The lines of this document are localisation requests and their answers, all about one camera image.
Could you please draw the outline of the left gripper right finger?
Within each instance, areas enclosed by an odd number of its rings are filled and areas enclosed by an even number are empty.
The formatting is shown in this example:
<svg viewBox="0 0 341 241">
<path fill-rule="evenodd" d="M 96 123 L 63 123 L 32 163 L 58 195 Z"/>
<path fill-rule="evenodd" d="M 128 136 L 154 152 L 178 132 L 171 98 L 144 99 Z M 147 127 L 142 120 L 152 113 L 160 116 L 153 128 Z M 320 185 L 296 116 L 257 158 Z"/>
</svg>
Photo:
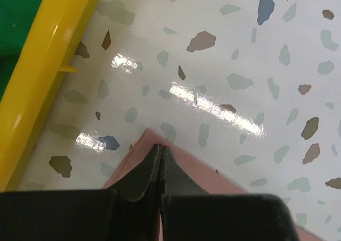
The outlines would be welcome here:
<svg viewBox="0 0 341 241">
<path fill-rule="evenodd" d="M 160 212 L 164 240 L 298 240 L 288 208 L 269 194 L 211 195 L 161 154 Z"/>
</svg>

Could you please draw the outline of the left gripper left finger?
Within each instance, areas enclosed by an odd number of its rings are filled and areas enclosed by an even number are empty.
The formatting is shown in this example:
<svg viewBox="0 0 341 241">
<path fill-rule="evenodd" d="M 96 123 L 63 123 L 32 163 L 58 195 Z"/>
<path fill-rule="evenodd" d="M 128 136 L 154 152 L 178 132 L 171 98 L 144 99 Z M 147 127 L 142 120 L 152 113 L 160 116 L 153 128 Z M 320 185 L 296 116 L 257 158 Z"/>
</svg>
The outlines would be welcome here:
<svg viewBox="0 0 341 241">
<path fill-rule="evenodd" d="M 105 189 L 1 193 L 1 240 L 158 240 L 162 149 Z"/>
</svg>

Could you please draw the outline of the pink t shirt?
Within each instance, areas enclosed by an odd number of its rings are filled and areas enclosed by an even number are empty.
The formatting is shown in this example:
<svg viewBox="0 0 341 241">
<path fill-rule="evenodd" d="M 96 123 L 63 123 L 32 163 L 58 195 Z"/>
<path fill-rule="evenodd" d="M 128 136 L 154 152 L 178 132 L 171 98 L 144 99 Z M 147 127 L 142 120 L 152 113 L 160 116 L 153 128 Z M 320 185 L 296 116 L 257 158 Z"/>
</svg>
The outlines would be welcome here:
<svg viewBox="0 0 341 241">
<path fill-rule="evenodd" d="M 109 180 L 105 183 L 104 188 L 108 188 L 110 185 L 116 183 L 129 171 L 136 167 L 145 158 L 146 154 L 151 150 L 155 143 L 161 143 L 165 146 L 170 146 L 178 165 L 185 171 L 187 175 L 189 175 L 191 179 L 194 180 L 195 183 L 200 185 L 209 193 L 228 195 L 239 195 L 246 193 L 246 191 L 238 187 L 232 181 L 226 179 L 222 174 L 217 173 L 215 169 L 196 159 L 190 153 L 180 149 L 176 145 L 173 145 L 149 128 L 146 129 L 142 133 L 141 137 L 133 144 L 130 151 L 126 154 L 126 156 L 124 156 Z M 299 240 L 321 240 L 317 236 L 307 232 L 301 227 L 295 226 L 295 228 Z M 129 234 L 129 231 L 123 231 L 120 234 L 120 230 L 121 229 L 113 231 L 113 237 L 110 237 L 109 240 L 126 240 L 125 237 L 120 236 Z M 228 234 L 227 238 L 213 237 L 213 234 L 210 234 L 208 240 L 242 240 L 240 239 L 241 234 L 234 235 L 231 231 L 227 231 L 227 227 L 224 227 L 223 230 L 225 230 L 226 234 Z"/>
</svg>

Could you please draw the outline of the yellow plastic bin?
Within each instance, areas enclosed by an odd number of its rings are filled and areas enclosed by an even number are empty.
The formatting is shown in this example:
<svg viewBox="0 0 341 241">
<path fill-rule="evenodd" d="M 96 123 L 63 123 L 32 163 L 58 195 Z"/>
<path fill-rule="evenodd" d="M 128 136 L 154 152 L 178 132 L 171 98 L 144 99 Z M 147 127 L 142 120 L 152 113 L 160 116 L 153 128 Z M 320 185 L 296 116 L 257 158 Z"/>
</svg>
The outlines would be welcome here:
<svg viewBox="0 0 341 241">
<path fill-rule="evenodd" d="M 99 0 L 42 0 L 1 99 L 1 191 L 16 189 Z"/>
</svg>

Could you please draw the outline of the green t shirt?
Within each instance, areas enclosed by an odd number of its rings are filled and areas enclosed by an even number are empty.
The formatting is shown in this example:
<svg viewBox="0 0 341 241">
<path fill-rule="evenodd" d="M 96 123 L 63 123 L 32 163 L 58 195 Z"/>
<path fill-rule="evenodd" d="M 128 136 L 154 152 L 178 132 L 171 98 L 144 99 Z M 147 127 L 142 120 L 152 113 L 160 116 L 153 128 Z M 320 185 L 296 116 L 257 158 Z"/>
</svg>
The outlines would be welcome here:
<svg viewBox="0 0 341 241">
<path fill-rule="evenodd" d="M 0 0 L 1 95 L 9 83 L 42 0 Z"/>
</svg>

